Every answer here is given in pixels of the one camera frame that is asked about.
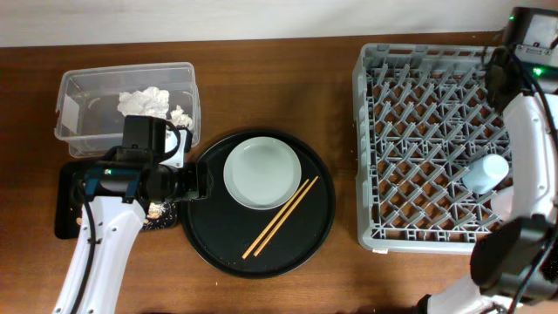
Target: clear plastic container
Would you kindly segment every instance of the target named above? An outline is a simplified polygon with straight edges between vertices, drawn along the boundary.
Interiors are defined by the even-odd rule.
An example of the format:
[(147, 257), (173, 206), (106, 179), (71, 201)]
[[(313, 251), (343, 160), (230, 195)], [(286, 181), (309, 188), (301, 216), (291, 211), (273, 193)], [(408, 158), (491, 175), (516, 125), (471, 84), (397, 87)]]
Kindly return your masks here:
[(169, 111), (179, 105), (193, 120), (192, 146), (198, 145), (201, 111), (194, 67), (187, 62), (123, 65), (69, 71), (62, 77), (54, 135), (68, 142), (76, 158), (99, 156), (122, 143), (124, 116), (117, 110), (121, 92), (149, 86), (169, 91)]

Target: wood grain surface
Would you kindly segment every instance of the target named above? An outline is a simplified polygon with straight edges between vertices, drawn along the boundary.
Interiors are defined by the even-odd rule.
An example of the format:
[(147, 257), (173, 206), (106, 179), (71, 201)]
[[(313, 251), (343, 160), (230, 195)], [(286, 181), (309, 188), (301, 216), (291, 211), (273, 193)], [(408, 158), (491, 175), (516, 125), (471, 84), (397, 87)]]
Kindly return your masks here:
[[(110, 65), (189, 61), (201, 96), (199, 154), (250, 127), (291, 133), (321, 156), (337, 213), (325, 244), (291, 273), (248, 280), (205, 263), (181, 228), (133, 245), (118, 313), (373, 312), (408, 307), (468, 272), (468, 256), (373, 254), (357, 242), (351, 71), (363, 44), (483, 45), (492, 33), (111, 44), (0, 50), (0, 312), (52, 311), (76, 244), (54, 236), (58, 171), (71, 160), (54, 137), (62, 74)], [(521, 312), (557, 312), (540, 304)]]

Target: wooden chopstick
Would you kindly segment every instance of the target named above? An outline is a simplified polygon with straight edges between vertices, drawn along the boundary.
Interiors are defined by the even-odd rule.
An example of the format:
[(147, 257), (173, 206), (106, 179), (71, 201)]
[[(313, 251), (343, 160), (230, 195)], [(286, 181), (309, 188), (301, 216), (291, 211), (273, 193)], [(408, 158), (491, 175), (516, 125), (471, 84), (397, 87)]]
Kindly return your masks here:
[(271, 226), (273, 226), (274, 223), (276, 223), (277, 219), (279, 219), (279, 217), (282, 215), (282, 213), (284, 213), (284, 211), (289, 207), (290, 203), (293, 202), (295, 200), (295, 198), (298, 196), (298, 194), (300, 193), (300, 191), (303, 190), (304, 186), (306, 186), (306, 183), (308, 183), (308, 179), (306, 179), (306, 181), (302, 184), (302, 186), (300, 186), (297, 191), (293, 194), (293, 196), (285, 203), (285, 205), (283, 205), (283, 207), (281, 208), (281, 210), (279, 210), (279, 213), (277, 213), (277, 215), (275, 217), (273, 217), (273, 219), (271, 220), (271, 222), (268, 224), (268, 226), (261, 232), (261, 234), (254, 240), (254, 242), (252, 243), (252, 245), (250, 245), (250, 247), (246, 250), (246, 252), (244, 252), (244, 255), (242, 255), (242, 259), (246, 259), (246, 257), (250, 254), (250, 252), (252, 251), (252, 249), (255, 248), (255, 246), (258, 244), (258, 242), (263, 238), (263, 236), (265, 236), (265, 234), (269, 231), (269, 229), (271, 228)]
[(258, 254), (260, 254), (260, 252), (262, 251), (262, 249), (265, 247), (266, 244), (268, 244), (269, 240), (271, 240), (271, 238), (273, 237), (273, 235), (277, 232), (277, 230), (281, 227), (281, 225), (287, 220), (287, 218), (289, 217), (290, 213), (293, 212), (293, 210), (296, 208), (296, 205), (298, 205), (298, 203), (304, 198), (304, 196), (308, 193), (308, 191), (310, 191), (310, 188), (312, 188), (312, 186), (314, 185), (314, 183), (316, 182), (317, 177), (314, 178), (314, 180), (312, 180), (312, 182), (309, 184), (309, 186), (304, 190), (304, 192), (300, 195), (300, 197), (298, 197), (298, 200), (295, 201), (295, 203), (293, 204), (293, 206), (290, 207), (289, 211), (287, 211), (287, 214), (285, 214), (285, 216), (283, 216), (281, 218), (281, 220), (279, 221), (279, 223), (277, 223), (277, 225), (273, 228), (273, 230), (271, 230), (271, 232), (269, 233), (268, 237), (265, 238), (265, 240), (262, 242), (262, 244), (260, 245), (260, 247), (254, 252), (254, 256), (258, 256)]

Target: white plate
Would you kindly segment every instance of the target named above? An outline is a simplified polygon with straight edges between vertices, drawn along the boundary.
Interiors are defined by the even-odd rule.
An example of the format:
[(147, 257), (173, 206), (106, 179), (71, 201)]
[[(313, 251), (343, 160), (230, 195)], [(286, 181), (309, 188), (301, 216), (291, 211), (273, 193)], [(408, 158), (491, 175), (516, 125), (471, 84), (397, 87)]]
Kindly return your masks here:
[(233, 149), (223, 175), (227, 191), (241, 205), (271, 209), (296, 192), (301, 168), (289, 145), (270, 137), (255, 137)]

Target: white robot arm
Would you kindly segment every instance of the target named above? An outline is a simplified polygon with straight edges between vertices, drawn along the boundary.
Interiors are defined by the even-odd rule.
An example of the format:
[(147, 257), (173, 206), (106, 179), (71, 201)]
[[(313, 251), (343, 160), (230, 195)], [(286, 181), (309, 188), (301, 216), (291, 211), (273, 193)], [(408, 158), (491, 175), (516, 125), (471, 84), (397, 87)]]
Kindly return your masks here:
[(514, 196), (501, 229), (478, 241), (471, 273), (424, 297), (423, 313), (514, 312), (558, 300), (558, 12), (515, 8), (487, 65), (488, 102), (512, 148)]
[[(558, 124), (558, 96), (546, 95), (550, 110)], [(518, 95), (504, 109), (504, 123), (512, 147), (514, 199), (509, 221), (520, 216), (542, 215), (555, 223), (554, 200), (557, 191), (558, 154), (549, 133), (541, 98)], [(428, 299), (428, 314), (477, 314), (496, 306), (508, 308), (511, 297), (484, 296), (471, 274), (464, 276), (447, 290)]]
[(126, 117), (123, 147), (87, 170), (84, 186), (76, 186), (84, 202), (81, 229), (52, 313), (114, 313), (130, 250), (146, 219), (137, 199), (195, 198), (195, 188), (180, 182), (187, 178), (181, 169), (192, 134), (185, 128), (169, 132), (166, 125), (162, 119)]

